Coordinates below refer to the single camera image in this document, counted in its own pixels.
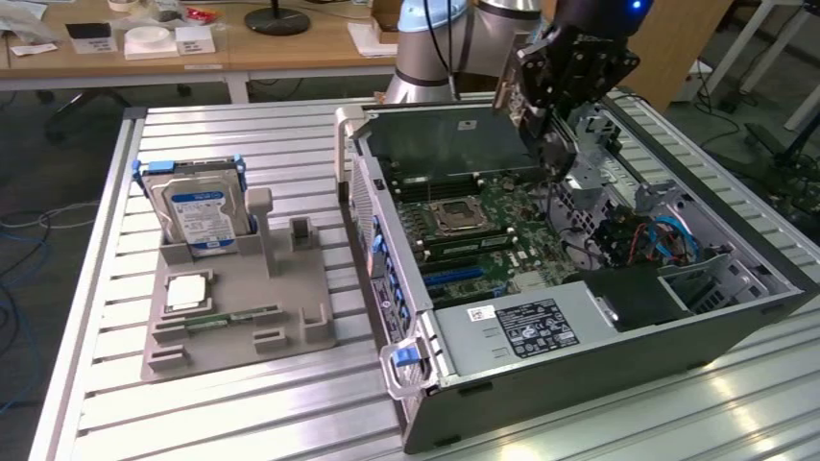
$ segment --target motherboard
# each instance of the motherboard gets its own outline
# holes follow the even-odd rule
[[[434,308],[558,285],[577,272],[560,232],[545,223],[542,191],[510,172],[393,182]]]

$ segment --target side panel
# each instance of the side panel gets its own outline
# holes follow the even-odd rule
[[[790,310],[802,305],[797,297]],[[482,432],[685,372],[717,358],[780,309],[758,307],[669,329],[426,397],[405,434],[405,452]]]

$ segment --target floor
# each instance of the floor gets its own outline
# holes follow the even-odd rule
[[[732,30],[714,36],[704,52],[708,62],[718,62],[736,34],[737,31]],[[762,41],[754,41],[749,45],[733,69],[734,77],[762,46]],[[254,84],[254,99],[273,101],[288,96],[290,99],[366,96],[374,90],[385,89],[386,79],[314,79],[304,81],[298,87],[294,81],[281,81],[272,85]],[[782,57],[777,67],[761,81],[756,95],[757,107],[742,106],[732,118],[738,123],[762,123],[782,141],[790,140],[794,135],[785,132],[781,125],[817,82],[820,69],[788,56]],[[724,87],[718,88],[714,100],[732,85],[728,81]],[[125,88],[121,93],[134,106],[170,107],[228,103],[224,85],[200,84],[193,85],[192,89],[193,94],[189,97],[180,97],[172,85]],[[0,215],[16,210],[46,210],[92,201],[101,193],[116,141],[120,108],[110,101],[94,101],[82,109],[82,116],[73,117],[64,125],[66,140],[57,146],[49,145],[42,138],[41,125],[58,107],[57,103],[68,101],[72,94],[73,91],[56,91],[56,103],[42,105],[30,91],[16,95],[0,93],[0,107],[13,98],[0,110]],[[726,122],[704,115],[690,105],[673,105],[666,116],[697,142],[730,128]],[[709,148],[733,158],[749,159],[742,138],[742,133],[728,136],[709,144]],[[812,138],[806,152],[812,155],[820,153],[820,134]],[[89,216],[92,209],[85,208],[60,216],[53,223],[78,222]],[[22,404],[0,414],[0,457],[4,460],[25,459],[30,448],[89,232],[89,227],[53,230],[49,235],[49,260],[42,270],[29,282],[13,288],[16,303],[32,326],[44,371],[42,378],[34,381],[33,391],[22,398]],[[16,231],[14,234],[40,238],[42,229],[34,227]],[[0,238],[0,267],[5,267],[6,261],[14,261],[26,253],[30,245],[33,244]],[[8,328],[0,329],[0,347],[8,341],[9,334]],[[20,335],[20,340],[9,352],[0,357],[0,406],[2,401],[12,399],[18,390],[25,388],[37,370],[37,361],[22,338]]]

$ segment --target circuit board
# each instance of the circuit board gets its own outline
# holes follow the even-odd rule
[[[477,184],[474,195],[397,201],[436,308],[558,285],[577,272],[544,222],[536,185],[504,175]]]

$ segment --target desk lamp base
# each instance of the desk lamp base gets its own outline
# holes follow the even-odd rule
[[[302,12],[278,9],[274,15],[273,9],[262,8],[245,15],[248,28],[266,36],[294,36],[310,28],[310,19]]]

